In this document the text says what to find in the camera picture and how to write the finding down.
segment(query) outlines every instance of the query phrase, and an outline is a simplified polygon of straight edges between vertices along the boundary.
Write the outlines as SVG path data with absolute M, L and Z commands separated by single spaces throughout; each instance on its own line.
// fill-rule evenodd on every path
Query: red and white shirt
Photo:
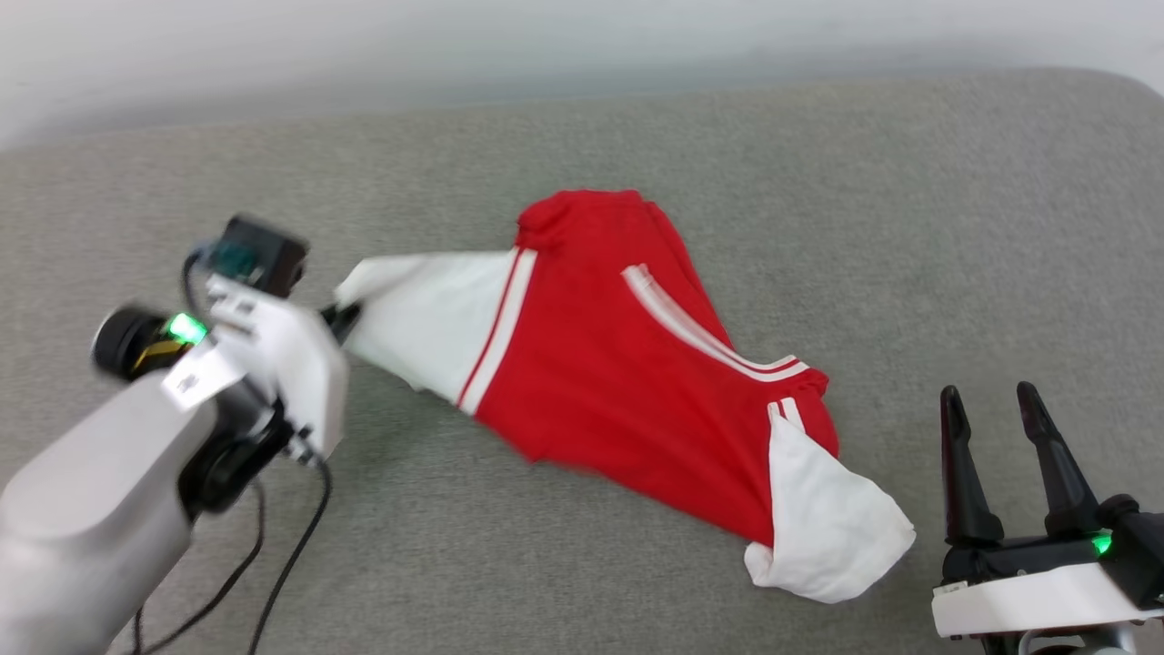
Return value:
M 634 191 L 527 208 L 516 245 L 361 262 L 356 356 L 430 390 L 531 461 L 594 470 L 752 541 L 760 586 L 853 598 L 914 541 L 837 462 L 824 373 L 736 354 L 679 233 Z

